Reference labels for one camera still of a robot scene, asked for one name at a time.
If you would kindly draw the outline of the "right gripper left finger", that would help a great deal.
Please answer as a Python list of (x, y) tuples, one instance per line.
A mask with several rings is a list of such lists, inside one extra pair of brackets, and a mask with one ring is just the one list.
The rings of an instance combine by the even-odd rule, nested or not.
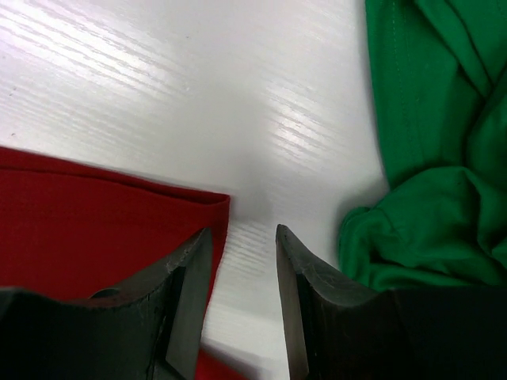
[(4, 379), (192, 379), (212, 274), (203, 229), (90, 298), (1, 291)]

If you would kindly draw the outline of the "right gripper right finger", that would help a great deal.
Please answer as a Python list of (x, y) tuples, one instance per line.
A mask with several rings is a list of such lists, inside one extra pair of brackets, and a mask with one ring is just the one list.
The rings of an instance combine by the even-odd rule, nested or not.
[(276, 268), (293, 379), (503, 379), (506, 290), (374, 291), (276, 229)]

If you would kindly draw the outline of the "red t shirt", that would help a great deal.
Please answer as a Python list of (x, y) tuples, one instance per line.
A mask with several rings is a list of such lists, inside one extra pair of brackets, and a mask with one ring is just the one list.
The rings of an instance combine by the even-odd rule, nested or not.
[[(1, 291), (21, 288), (60, 302), (90, 298), (208, 229), (208, 307), (230, 202), (224, 194), (2, 148)], [(200, 346), (192, 379), (236, 378)]]

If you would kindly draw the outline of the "green t shirt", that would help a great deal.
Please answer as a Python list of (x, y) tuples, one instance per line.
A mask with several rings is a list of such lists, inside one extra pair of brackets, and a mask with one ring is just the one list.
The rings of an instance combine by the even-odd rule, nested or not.
[(506, 283), (506, 4), (368, 1), (389, 192), (350, 211), (338, 259), (393, 287)]

